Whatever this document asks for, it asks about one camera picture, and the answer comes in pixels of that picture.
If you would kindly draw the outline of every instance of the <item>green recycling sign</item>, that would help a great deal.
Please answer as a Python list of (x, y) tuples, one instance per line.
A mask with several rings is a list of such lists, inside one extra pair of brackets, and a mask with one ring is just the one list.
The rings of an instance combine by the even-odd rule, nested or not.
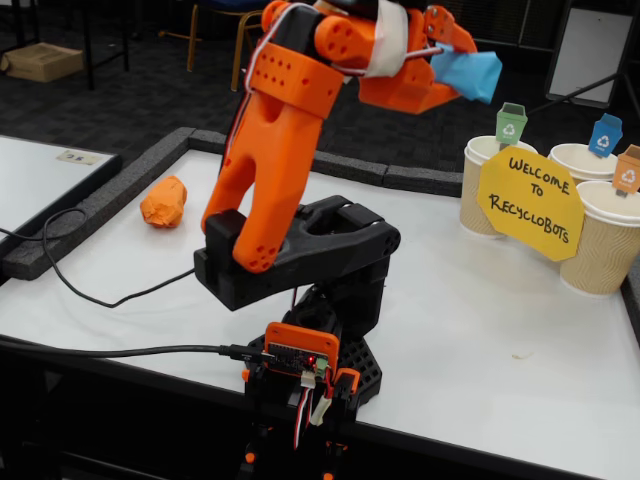
[(498, 112), (496, 140), (507, 145), (517, 145), (526, 124), (525, 108), (515, 103), (505, 103)]

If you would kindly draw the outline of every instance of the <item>chair leg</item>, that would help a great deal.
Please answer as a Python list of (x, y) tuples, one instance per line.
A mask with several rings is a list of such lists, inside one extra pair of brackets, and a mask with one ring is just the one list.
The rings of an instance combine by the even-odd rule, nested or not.
[(193, 64), (196, 61), (196, 42), (198, 40), (198, 4), (193, 6), (191, 14), (191, 35), (189, 36), (189, 55), (187, 57), (187, 70), (193, 72)]
[(249, 52), (253, 53), (253, 42), (251, 41), (251, 35), (249, 35), (249, 29), (244, 29), (244, 39), (247, 41), (247, 46), (249, 47)]
[(233, 59), (233, 73), (231, 74), (231, 91), (238, 91), (238, 79), (240, 77), (240, 61), (242, 60), (242, 39), (244, 38), (244, 27), (249, 20), (249, 15), (243, 15), (238, 23), (238, 34), (236, 35), (236, 54)]

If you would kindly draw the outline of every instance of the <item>table surface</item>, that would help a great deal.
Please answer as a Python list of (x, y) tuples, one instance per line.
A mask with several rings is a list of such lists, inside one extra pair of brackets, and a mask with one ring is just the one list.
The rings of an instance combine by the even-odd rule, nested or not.
[[(81, 165), (56, 159), (67, 150), (97, 155), (101, 160)], [(0, 226), (18, 229), (111, 158), (113, 155), (0, 136)]]
[[(142, 221), (145, 191), (63, 259), (62, 271), (85, 293), (115, 301), (192, 268), (219, 158), (190, 151), (166, 172), (189, 190), (179, 228)], [(583, 297), (562, 285), (557, 265), (519, 242), (469, 234), (458, 199), (311, 174), (304, 201), (333, 194), (403, 235), (380, 323), (366, 337), (382, 390), (358, 421), (584, 475), (637, 478), (640, 351), (619, 293)], [(49, 271), (0, 288), (0, 334), (81, 349), (244, 344), (290, 301), (284, 292), (232, 313), (191, 276), (108, 310)], [(217, 355), (123, 362), (244, 389), (242, 366)]]

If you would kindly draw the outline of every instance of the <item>robotic arm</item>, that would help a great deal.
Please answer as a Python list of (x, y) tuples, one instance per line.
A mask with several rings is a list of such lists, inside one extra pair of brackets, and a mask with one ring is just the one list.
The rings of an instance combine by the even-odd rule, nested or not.
[(264, 10), (262, 26), (268, 33), (251, 59), (247, 94), (202, 220), (204, 230), (211, 215), (237, 210), (255, 182), (251, 214), (233, 249), (233, 258), (249, 272), (263, 273), (276, 259), (345, 74), (361, 76), (362, 102), (407, 113), (459, 96), (435, 82), (423, 55), (432, 53), (425, 47), (435, 41), (476, 52), (473, 39), (443, 7), (423, 13), (415, 0), (406, 3), (406, 60), (393, 77), (363, 75), (376, 48), (378, 2), (333, 0), (310, 7), (277, 0)]
[[(371, 76), (379, 72), (371, 64), (380, 63), (378, 8), (379, 2), (389, 7), (388, 0), (320, 1), (315, 7), (276, 0), (264, 10), (267, 33), (251, 59), (247, 94), (202, 219), (206, 247), (194, 255), (198, 280), (230, 310), (313, 284), (297, 304), (294, 295), (282, 322), (269, 324), (265, 335), (238, 351), (246, 360), (245, 394), (257, 412), (262, 405), (298, 405), (294, 448), (306, 430), (305, 410), (306, 424), (324, 425), (333, 439), (324, 478), (334, 478), (347, 449), (339, 443), (341, 423), (354, 421), (358, 408), (380, 391), (382, 370), (363, 337), (378, 322), (401, 236), (343, 197), (299, 203), (323, 122), (347, 76), (359, 77), (362, 102), (406, 113), (459, 96), (435, 81), (424, 57), (441, 52), (436, 41), (464, 53), (476, 52), (475, 44), (447, 10), (421, 9), (419, 1), (391, 6), (396, 19), (406, 16), (407, 28), (398, 43), (401, 61), (385, 77)], [(245, 218), (237, 209), (253, 183)], [(238, 479), (253, 478), (272, 429), (268, 422), (258, 413)]]

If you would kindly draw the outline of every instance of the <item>circuit board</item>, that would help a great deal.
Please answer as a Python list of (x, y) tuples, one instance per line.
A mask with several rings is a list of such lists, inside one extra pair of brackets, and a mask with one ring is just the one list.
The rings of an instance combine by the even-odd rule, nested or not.
[(287, 347), (272, 343), (268, 347), (268, 353), (276, 356), (276, 361), (269, 361), (269, 368), (292, 375), (301, 375), (304, 371), (315, 372), (318, 359), (328, 361), (328, 357), (322, 353), (298, 348)]

